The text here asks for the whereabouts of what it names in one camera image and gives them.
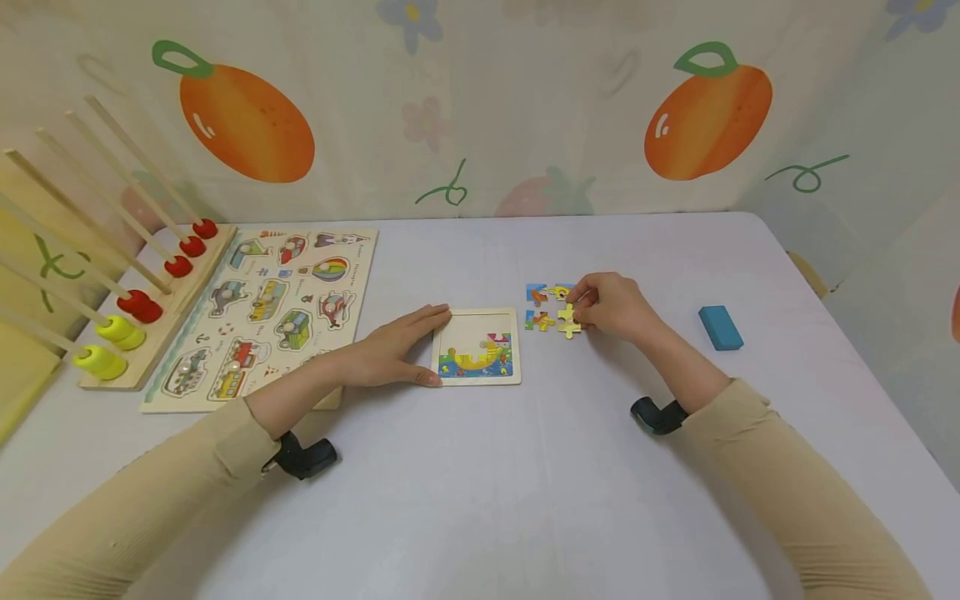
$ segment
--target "left hand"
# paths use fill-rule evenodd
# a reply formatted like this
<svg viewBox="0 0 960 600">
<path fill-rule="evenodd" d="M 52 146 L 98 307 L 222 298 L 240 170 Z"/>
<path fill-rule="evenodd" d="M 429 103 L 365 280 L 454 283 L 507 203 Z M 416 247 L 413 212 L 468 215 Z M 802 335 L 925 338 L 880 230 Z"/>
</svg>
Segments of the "left hand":
<svg viewBox="0 0 960 600">
<path fill-rule="evenodd" d="M 324 354 L 324 360 L 334 365 L 343 385 L 370 388 L 398 381 L 407 381 L 428 388 L 438 388 L 442 382 L 436 373 L 426 367 L 404 361 L 407 352 L 427 333 L 444 326 L 450 320 L 446 304 L 427 304 L 418 311 L 374 329 L 365 339 Z"/>
</svg>

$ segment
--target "blue water picture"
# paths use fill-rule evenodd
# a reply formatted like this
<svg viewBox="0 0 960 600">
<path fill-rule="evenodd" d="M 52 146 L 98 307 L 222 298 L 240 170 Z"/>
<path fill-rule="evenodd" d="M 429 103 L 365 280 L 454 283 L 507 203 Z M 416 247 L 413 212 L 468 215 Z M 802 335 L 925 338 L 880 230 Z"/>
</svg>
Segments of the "blue water picture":
<svg viewBox="0 0 960 600">
<path fill-rule="evenodd" d="M 448 348 L 440 355 L 441 379 L 509 377 L 514 374 L 514 350 L 510 334 L 488 333 L 479 348 Z"/>
</svg>

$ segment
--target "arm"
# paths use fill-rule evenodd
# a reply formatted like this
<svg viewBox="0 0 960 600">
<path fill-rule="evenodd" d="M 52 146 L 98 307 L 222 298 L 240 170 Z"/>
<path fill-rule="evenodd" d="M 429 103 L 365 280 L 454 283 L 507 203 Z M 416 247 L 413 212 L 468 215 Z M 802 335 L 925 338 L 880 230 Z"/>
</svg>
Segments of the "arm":
<svg viewBox="0 0 960 600">
<path fill-rule="evenodd" d="M 378 328 L 228 402 L 121 469 L 40 534 L 0 574 L 0 598 L 119 598 L 206 509 L 252 488 L 276 439 L 341 385 L 439 385 L 403 356 L 445 324 L 446 306 Z"/>
<path fill-rule="evenodd" d="M 690 415 L 683 430 L 770 530 L 811 600 L 929 598 L 897 542 L 822 456 L 746 383 L 730 381 L 618 274 L 570 291 L 574 317 L 631 341 Z"/>
</svg>

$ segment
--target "wrist strap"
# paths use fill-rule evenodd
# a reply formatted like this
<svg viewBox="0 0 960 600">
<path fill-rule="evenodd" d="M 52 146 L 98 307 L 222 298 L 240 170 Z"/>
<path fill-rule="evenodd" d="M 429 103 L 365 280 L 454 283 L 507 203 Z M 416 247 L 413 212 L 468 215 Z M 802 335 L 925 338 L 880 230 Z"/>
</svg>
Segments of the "wrist strap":
<svg viewBox="0 0 960 600">
<path fill-rule="evenodd" d="M 288 431 L 280 436 L 279 441 L 280 451 L 264 467 L 265 471 L 269 470 L 271 464 L 275 464 L 287 474 L 302 481 L 337 462 L 337 450 L 327 438 L 303 448 L 297 436 L 292 431 Z"/>
<path fill-rule="evenodd" d="M 670 402 L 661 410 L 649 396 L 634 402 L 630 407 L 630 413 L 655 436 L 673 433 L 680 429 L 684 419 L 689 417 L 677 400 Z"/>
</svg>

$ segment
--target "red bead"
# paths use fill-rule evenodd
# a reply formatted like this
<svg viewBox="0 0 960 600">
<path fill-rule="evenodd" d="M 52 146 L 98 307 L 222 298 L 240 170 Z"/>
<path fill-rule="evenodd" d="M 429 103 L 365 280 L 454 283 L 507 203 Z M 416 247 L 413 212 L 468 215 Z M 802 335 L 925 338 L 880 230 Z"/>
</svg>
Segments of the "red bead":
<svg viewBox="0 0 960 600">
<path fill-rule="evenodd" d="M 160 308 L 160 305 L 150 300 L 150 303 L 147 304 L 139 312 L 132 314 L 134 319 L 137 319 L 141 323 L 153 323 L 163 315 L 163 309 Z"/>
<path fill-rule="evenodd" d="M 133 315 L 143 310 L 150 302 L 153 302 L 153 300 L 150 300 L 150 297 L 140 290 L 130 290 L 129 298 L 117 299 L 117 308 Z"/>
<path fill-rule="evenodd" d="M 186 256 L 175 256 L 173 262 L 167 261 L 163 263 L 163 268 L 166 269 L 170 275 L 180 278 L 193 271 L 193 264 L 187 260 Z"/>
<path fill-rule="evenodd" d="M 193 224 L 193 232 L 201 236 L 204 240 L 208 240 L 216 235 L 217 230 L 217 224 L 209 219 L 204 219 L 199 225 L 196 223 Z"/>
<path fill-rule="evenodd" d="M 187 241 L 185 243 L 180 242 L 180 249 L 187 256 L 196 258 L 197 256 L 200 256 L 206 252 L 206 244 L 204 243 L 204 240 L 200 239 L 196 235 L 191 235 L 186 239 Z"/>
</svg>

